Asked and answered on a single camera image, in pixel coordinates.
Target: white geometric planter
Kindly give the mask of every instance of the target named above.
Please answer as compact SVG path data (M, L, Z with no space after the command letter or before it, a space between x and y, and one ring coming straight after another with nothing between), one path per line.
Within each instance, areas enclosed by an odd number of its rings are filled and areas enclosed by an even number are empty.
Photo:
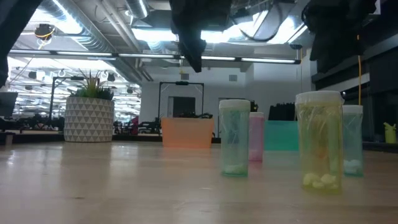
M114 102L68 97L63 135L68 142L109 142L113 133Z

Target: wooden table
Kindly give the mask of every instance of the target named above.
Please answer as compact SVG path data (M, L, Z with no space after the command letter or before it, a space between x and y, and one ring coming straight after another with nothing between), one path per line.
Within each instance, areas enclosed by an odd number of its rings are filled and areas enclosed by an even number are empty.
M221 176L219 157L219 145L13 145L0 152L0 223L398 223L398 154L365 152L365 178L330 196L300 188L296 152L268 152L248 178Z

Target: orange plastic bin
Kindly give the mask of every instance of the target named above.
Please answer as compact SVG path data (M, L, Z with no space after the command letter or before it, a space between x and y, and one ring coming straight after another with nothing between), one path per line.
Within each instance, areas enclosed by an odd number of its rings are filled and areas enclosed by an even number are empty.
M162 118L164 147L211 147L213 119Z

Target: white lid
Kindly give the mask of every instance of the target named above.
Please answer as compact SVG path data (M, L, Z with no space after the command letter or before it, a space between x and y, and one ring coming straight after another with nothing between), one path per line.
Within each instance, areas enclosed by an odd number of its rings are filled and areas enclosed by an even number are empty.
M250 110L250 101L249 100L221 100L220 101L220 109L221 108L237 108L237 109Z
M344 100L338 91L310 91L296 95L295 103L335 102L343 104Z
M264 118L263 112L250 112L251 118Z
M343 105L343 113L362 114L363 106L359 105Z

